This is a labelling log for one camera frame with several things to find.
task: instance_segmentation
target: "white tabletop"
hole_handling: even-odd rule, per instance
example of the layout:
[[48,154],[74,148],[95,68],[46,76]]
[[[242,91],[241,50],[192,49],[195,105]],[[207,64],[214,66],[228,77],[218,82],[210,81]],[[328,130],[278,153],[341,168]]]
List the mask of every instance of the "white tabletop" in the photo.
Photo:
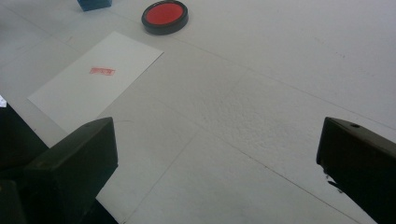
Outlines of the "white tabletop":
[[120,167],[98,195],[119,223],[374,223],[316,165],[325,117],[396,142],[396,2],[192,1],[147,34],[151,1],[0,2],[0,94],[48,146],[27,97],[112,32],[164,54],[98,118]]

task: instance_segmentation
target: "blue object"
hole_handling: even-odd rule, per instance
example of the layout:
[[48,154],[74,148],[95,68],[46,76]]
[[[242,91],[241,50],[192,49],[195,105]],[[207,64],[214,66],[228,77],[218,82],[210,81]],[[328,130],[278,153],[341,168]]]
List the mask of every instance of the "blue object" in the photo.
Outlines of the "blue object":
[[78,0],[83,11],[95,10],[103,7],[111,7],[112,0]]

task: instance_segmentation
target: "white paper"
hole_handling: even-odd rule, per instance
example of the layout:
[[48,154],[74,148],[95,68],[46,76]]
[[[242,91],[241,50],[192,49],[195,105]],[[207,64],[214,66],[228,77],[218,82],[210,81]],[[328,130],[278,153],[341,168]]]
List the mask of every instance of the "white paper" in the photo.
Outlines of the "white paper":
[[[67,133],[99,116],[163,52],[112,33],[28,97]],[[93,67],[114,70],[112,76]]]
[[1,95],[0,95],[0,107],[7,107],[7,102]]

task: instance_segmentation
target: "red stamp mark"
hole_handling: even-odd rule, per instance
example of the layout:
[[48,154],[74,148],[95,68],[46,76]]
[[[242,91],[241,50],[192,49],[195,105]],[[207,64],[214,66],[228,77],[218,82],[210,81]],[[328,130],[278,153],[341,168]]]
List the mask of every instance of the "red stamp mark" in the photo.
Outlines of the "red stamp mark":
[[100,74],[105,76],[113,76],[116,70],[104,67],[93,67],[91,68],[90,74]]

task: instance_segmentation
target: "red ink pad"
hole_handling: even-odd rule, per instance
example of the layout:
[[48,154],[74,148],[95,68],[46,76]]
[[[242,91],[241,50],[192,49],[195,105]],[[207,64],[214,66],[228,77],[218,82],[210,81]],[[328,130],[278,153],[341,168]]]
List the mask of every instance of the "red ink pad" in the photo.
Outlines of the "red ink pad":
[[189,13],[182,3],[173,0],[161,1],[149,6],[142,15],[145,29],[154,35],[169,35],[183,28]]

